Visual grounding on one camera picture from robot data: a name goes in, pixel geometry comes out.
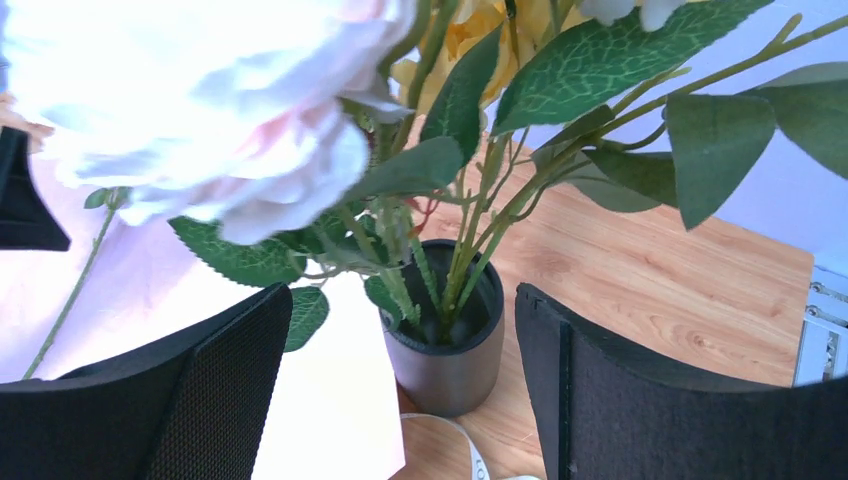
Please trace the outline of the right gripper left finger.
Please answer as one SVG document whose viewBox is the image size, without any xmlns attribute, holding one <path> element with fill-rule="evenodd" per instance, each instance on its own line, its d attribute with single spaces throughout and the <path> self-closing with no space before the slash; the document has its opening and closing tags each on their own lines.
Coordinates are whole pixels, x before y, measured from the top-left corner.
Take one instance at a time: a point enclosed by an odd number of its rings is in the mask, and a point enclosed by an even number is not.
<svg viewBox="0 0 848 480">
<path fill-rule="evenodd" d="M 272 285 L 54 380 L 1 387 L 5 479 L 248 479 L 293 299 Z"/>
</svg>

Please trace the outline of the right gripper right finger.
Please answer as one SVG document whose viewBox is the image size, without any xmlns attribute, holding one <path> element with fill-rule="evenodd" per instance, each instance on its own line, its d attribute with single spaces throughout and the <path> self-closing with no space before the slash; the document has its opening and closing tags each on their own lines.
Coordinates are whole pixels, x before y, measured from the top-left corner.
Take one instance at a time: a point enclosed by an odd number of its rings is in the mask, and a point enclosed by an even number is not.
<svg viewBox="0 0 848 480">
<path fill-rule="evenodd" d="M 515 327 L 551 479 L 843 479 L 847 381 L 799 387 L 678 361 L 537 287 Z"/>
</svg>

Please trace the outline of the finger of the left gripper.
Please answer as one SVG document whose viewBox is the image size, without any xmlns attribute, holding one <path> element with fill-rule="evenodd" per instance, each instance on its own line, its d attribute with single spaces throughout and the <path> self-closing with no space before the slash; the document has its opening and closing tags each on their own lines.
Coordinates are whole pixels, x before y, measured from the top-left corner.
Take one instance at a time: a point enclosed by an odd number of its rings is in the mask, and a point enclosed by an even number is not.
<svg viewBox="0 0 848 480">
<path fill-rule="evenodd" d="M 1 132 L 1 250 L 66 252 L 70 239 L 39 195 L 29 165 L 29 136 Z"/>
</svg>

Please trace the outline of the pink paper bouquet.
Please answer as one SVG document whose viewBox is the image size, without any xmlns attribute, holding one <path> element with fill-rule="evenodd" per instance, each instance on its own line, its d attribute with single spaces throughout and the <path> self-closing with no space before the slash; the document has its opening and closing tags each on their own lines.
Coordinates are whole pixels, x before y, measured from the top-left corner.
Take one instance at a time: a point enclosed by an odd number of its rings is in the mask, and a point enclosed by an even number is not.
<svg viewBox="0 0 848 480">
<path fill-rule="evenodd" d="M 67 252 L 1 255 L 1 378 L 24 375 L 72 291 L 78 298 L 37 369 L 52 379 L 205 320 L 251 289 L 218 275 L 164 221 L 101 229 L 43 158 L 38 191 L 67 232 Z M 258 451 L 257 479 L 387 479 L 405 455 L 393 373 L 376 308 L 359 276 L 323 287 L 330 311 L 301 349 L 281 360 Z"/>
</svg>

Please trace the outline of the cream printed ribbon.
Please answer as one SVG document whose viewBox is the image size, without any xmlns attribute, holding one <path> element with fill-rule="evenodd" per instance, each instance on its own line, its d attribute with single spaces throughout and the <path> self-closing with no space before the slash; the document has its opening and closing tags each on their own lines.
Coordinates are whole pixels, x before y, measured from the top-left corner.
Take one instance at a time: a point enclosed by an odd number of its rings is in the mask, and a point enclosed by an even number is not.
<svg viewBox="0 0 848 480">
<path fill-rule="evenodd" d="M 475 444 L 472 437 L 469 435 L 469 433 L 467 432 L 467 430 L 463 426 L 461 426 L 459 423 L 457 423 L 456 421 L 451 420 L 449 418 L 440 417 L 440 416 L 432 415 L 432 414 L 426 414 L 426 413 L 401 413 L 400 414 L 401 420 L 416 419 L 416 418 L 427 418 L 427 419 L 438 420 L 440 422 L 443 422 L 444 424 L 451 426 L 453 429 L 455 429 L 467 442 L 468 456 L 469 456 L 469 460 L 470 460 L 470 478 L 473 479 L 473 480 L 490 480 L 490 479 L 493 479 L 493 476 L 491 475 L 491 473 L 489 471 L 488 464 L 487 464 L 486 460 L 484 459 L 483 455 L 481 454 L 481 452 L 477 448 L 477 445 Z M 536 476 L 536 475 L 530 475 L 530 474 L 521 474 L 521 475 L 503 477 L 503 480 L 540 480 L 540 477 Z"/>
</svg>

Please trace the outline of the black cylindrical vase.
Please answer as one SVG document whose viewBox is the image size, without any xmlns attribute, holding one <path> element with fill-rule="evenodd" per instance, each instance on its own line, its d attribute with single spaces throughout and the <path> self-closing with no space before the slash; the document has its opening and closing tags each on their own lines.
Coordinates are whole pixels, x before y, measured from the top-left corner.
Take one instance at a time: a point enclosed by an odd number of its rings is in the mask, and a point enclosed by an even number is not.
<svg viewBox="0 0 848 480">
<path fill-rule="evenodd" d="M 415 261 L 401 268 L 406 291 L 419 309 L 420 322 L 402 320 L 391 328 L 397 312 L 379 308 L 384 341 L 398 384 L 424 413 L 458 417 L 479 407 L 493 390 L 500 368 L 504 339 L 503 285 L 490 263 L 477 266 L 477 253 L 468 268 L 477 280 L 461 308 L 445 320 L 441 295 L 456 242 L 426 240 L 423 254 L 435 281 L 433 289 Z"/>
</svg>

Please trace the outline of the pink two-bloom rose stem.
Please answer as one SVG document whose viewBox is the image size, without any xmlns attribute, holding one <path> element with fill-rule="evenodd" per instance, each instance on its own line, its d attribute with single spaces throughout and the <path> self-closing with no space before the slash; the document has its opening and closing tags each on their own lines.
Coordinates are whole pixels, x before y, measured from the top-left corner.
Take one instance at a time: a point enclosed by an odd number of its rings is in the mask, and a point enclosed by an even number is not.
<svg viewBox="0 0 848 480">
<path fill-rule="evenodd" d="M 465 208 L 443 309 L 466 303 L 506 230 L 525 219 L 549 188 L 570 183 L 611 211 L 667 205 L 693 229 L 737 189 L 776 133 L 819 165 L 847 173 L 847 65 L 811 64 L 737 93 L 709 87 L 847 27 L 847 5 L 813 30 L 794 15 L 750 57 L 655 99 L 645 94 L 686 73 L 687 61 L 763 8 L 760 1 L 706 1 L 676 10 L 660 28 L 640 7 L 610 26 L 597 17 L 550 40 L 505 89 L 493 137 L 559 125 L 539 148 L 531 179 L 495 214 L 482 215 L 514 169 L 489 155 L 474 207 Z"/>
</svg>

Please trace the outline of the yellow rose stem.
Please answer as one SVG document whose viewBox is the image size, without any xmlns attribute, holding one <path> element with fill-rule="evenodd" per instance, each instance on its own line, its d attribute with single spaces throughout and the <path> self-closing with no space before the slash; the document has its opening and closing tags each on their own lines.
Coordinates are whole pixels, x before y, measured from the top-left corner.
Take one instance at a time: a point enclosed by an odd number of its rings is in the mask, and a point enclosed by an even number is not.
<svg viewBox="0 0 848 480">
<path fill-rule="evenodd" d="M 431 15 L 421 58 L 394 69 L 405 102 L 425 115 L 417 145 L 397 130 L 363 183 L 379 234 L 372 251 L 380 272 L 365 281 L 368 298 L 394 321 L 418 323 L 423 305 L 400 269 L 416 262 L 439 316 L 466 304 L 503 234 L 535 207 L 553 171 L 544 168 L 486 228 L 514 160 L 511 135 L 533 125 L 574 124 L 619 89 L 614 41 L 638 39 L 667 22 L 693 31 L 674 61 L 700 51 L 756 11 L 755 1 L 446 1 Z M 457 252 L 445 286 L 423 259 L 421 228 L 411 221 L 418 197 L 462 208 Z"/>
</svg>

